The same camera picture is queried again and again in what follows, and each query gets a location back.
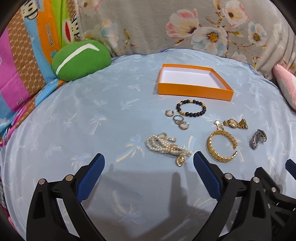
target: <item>beaded bracelet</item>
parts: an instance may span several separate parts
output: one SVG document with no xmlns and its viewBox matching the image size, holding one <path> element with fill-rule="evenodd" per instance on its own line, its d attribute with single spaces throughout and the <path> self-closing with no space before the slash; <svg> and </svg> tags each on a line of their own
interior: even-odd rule
<svg viewBox="0 0 296 241">
<path fill-rule="evenodd" d="M 193 104 L 198 104 L 198 105 L 202 106 L 202 111 L 200 111 L 200 112 L 196 112 L 196 113 L 192 113 L 192 112 L 190 112 L 190 113 L 189 113 L 189 112 L 183 112 L 183 111 L 181 110 L 181 105 L 183 105 L 183 104 L 187 104 L 187 103 L 193 103 Z M 177 104 L 176 109 L 177 109 L 177 111 L 179 112 L 180 115 L 185 115 L 185 116 L 189 116 L 189 117 L 202 116 L 202 115 L 206 112 L 206 110 L 207 110 L 205 104 L 202 103 L 202 102 L 199 102 L 199 101 L 197 101 L 197 100 L 182 100 L 182 101 L 180 101 L 180 102 Z"/>
</svg>

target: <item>white stripe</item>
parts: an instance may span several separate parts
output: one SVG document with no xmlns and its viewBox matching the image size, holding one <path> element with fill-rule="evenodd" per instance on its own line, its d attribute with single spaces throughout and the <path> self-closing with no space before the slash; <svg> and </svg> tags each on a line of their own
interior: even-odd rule
<svg viewBox="0 0 296 241">
<path fill-rule="evenodd" d="M 58 67 L 57 71 L 56 71 L 56 75 L 59 74 L 60 70 L 62 67 L 64 67 L 64 65 L 66 63 L 68 63 L 72 58 L 74 58 L 76 55 L 80 54 L 82 51 L 86 50 L 86 49 L 93 49 L 96 51 L 100 51 L 96 46 L 94 46 L 93 44 L 85 44 L 82 45 L 81 47 L 79 47 L 78 49 L 76 49 L 72 54 L 70 54 L 67 58 L 65 58 L 65 60 L 61 63 L 61 65 Z"/>
</svg>

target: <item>blue gripper pad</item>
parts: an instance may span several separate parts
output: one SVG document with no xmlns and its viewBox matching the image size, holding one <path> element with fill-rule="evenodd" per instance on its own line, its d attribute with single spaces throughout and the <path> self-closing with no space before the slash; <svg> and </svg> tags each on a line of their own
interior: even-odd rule
<svg viewBox="0 0 296 241">
<path fill-rule="evenodd" d="M 296 180 L 296 164 L 291 159 L 286 162 L 286 170 Z"/>
<path fill-rule="evenodd" d="M 198 152 L 193 156 L 193 164 L 209 195 L 219 201 L 222 196 L 221 183 Z"/>
<path fill-rule="evenodd" d="M 103 155 L 99 155 L 89 168 L 87 173 L 83 176 L 81 181 L 77 185 L 76 198 L 79 202 L 88 199 L 91 191 L 96 184 L 99 176 L 101 175 L 105 167 L 105 158 Z"/>
</svg>

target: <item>light blue bedsheet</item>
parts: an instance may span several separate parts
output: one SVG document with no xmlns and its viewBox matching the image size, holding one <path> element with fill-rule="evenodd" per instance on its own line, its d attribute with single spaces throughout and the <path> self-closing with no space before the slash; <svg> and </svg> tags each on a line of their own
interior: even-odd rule
<svg viewBox="0 0 296 241">
<path fill-rule="evenodd" d="M 214 68 L 234 89 L 232 101 L 195 98 L 206 104 L 207 111 L 202 117 L 187 117 L 189 129 L 180 130 L 164 112 L 189 97 L 157 94 L 163 63 Z M 199 108 L 188 104 L 182 110 Z M 206 140 L 216 130 L 215 120 L 229 118 L 245 118 L 249 129 L 226 127 L 238 141 L 238 155 L 220 163 L 209 155 Z M 265 131 L 267 142 L 252 150 L 249 140 L 257 129 Z M 174 157 L 145 148 L 146 138 L 161 132 L 176 137 L 177 145 L 200 150 L 209 162 L 238 179 L 250 180 L 255 169 L 263 167 L 283 193 L 296 198 L 296 181 L 284 168 L 287 159 L 296 161 L 296 115 L 278 88 L 246 64 L 173 49 L 119 57 L 108 68 L 62 86 L 13 133 L 0 154 L 6 203 L 17 230 L 25 237 L 31 197 L 40 178 L 61 180 L 102 153 L 105 169 L 82 204 L 107 241 L 192 240 L 216 201 L 192 158 L 178 167 Z M 233 153 L 223 136 L 213 137 L 213 145 L 221 155 Z M 75 233 L 62 204 L 61 210 Z"/>
</svg>

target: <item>jewelry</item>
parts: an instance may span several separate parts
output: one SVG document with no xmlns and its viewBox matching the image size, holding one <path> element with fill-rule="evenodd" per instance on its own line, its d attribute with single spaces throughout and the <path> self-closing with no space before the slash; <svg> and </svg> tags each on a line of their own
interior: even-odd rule
<svg viewBox="0 0 296 241">
<path fill-rule="evenodd" d="M 233 128 L 245 129 L 245 130 L 248 129 L 248 125 L 245 119 L 242 119 L 240 122 L 237 122 L 234 119 L 225 120 L 223 121 L 223 125 L 233 127 Z"/>
<path fill-rule="evenodd" d="M 181 115 L 174 115 L 173 120 L 175 122 L 175 124 L 180 124 L 182 121 L 184 121 L 184 117 Z"/>
<path fill-rule="evenodd" d="M 185 164 L 186 158 L 192 156 L 193 153 L 184 147 L 171 143 L 176 140 L 176 138 L 168 138 L 167 134 L 162 132 L 159 135 L 152 135 L 148 137 L 145 141 L 145 145 L 151 151 L 176 156 L 176 164 L 178 166 L 182 166 Z"/>
<path fill-rule="evenodd" d="M 179 128 L 181 130 L 187 130 L 189 128 L 189 123 L 187 123 L 186 121 L 181 121 L 180 124 L 179 124 Z"/>
<path fill-rule="evenodd" d="M 229 162 L 231 161 L 236 155 L 237 155 L 237 151 L 235 151 L 235 153 L 233 153 L 233 155 L 231 157 L 223 157 L 221 155 L 219 155 L 213 148 L 212 146 L 212 136 L 214 135 L 222 135 L 225 136 L 226 138 L 228 138 L 230 140 L 230 142 L 233 145 L 233 148 L 235 149 L 237 147 L 237 141 L 235 140 L 235 138 L 227 131 L 224 130 L 224 127 L 222 126 L 221 123 L 219 123 L 218 120 L 216 120 L 214 122 L 214 124 L 218 127 L 216 131 L 212 132 L 212 134 L 209 136 L 209 138 L 207 139 L 207 148 L 210 152 L 210 154 L 213 156 L 213 158 L 215 158 L 216 160 L 220 161 L 220 162 Z"/>
<path fill-rule="evenodd" d="M 183 104 L 187 104 L 187 103 L 193 103 L 193 104 L 198 104 L 198 105 L 200 105 L 200 106 L 202 107 L 202 111 L 201 111 L 201 112 L 196 112 L 196 113 L 192 113 L 192 112 L 190 112 L 190 113 L 189 113 L 189 112 L 183 112 L 183 111 L 181 110 L 181 105 L 183 105 Z M 177 109 L 177 111 L 180 113 L 180 115 L 185 115 L 185 116 L 189 116 L 189 117 L 202 116 L 202 115 L 206 112 L 206 110 L 207 110 L 205 104 L 202 103 L 202 102 L 199 102 L 199 101 L 197 101 L 197 100 L 182 100 L 182 101 L 180 101 L 180 102 L 177 104 L 176 109 Z"/>
<path fill-rule="evenodd" d="M 174 111 L 173 111 L 173 110 L 166 110 L 166 111 L 165 111 L 165 115 L 166 115 L 167 117 L 172 117 L 172 116 L 174 115 Z"/>
<path fill-rule="evenodd" d="M 250 146 L 253 150 L 256 150 L 258 147 L 258 142 L 261 142 L 263 144 L 263 142 L 266 142 L 266 141 L 267 141 L 267 136 L 265 132 L 260 129 L 257 129 L 252 136 Z"/>
</svg>

